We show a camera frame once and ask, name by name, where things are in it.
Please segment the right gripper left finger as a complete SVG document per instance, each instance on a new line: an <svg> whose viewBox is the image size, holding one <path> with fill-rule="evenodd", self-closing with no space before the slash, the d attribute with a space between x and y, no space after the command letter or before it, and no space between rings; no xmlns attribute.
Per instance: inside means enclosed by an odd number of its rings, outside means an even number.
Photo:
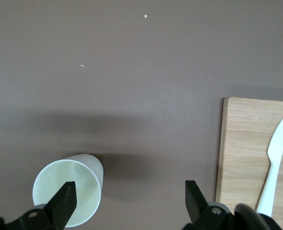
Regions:
<svg viewBox="0 0 283 230"><path fill-rule="evenodd" d="M10 223L0 217L0 230L63 230L76 207L75 182L66 182L47 204L28 210Z"/></svg>

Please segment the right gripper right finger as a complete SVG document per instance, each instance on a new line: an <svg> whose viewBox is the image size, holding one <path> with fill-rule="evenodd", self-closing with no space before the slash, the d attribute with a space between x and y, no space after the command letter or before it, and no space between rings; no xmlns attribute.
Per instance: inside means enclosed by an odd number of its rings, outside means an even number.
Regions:
<svg viewBox="0 0 283 230"><path fill-rule="evenodd" d="M186 230L236 230L236 219L229 208L218 202L207 202L194 180L185 181L185 203L190 223Z"/></svg>

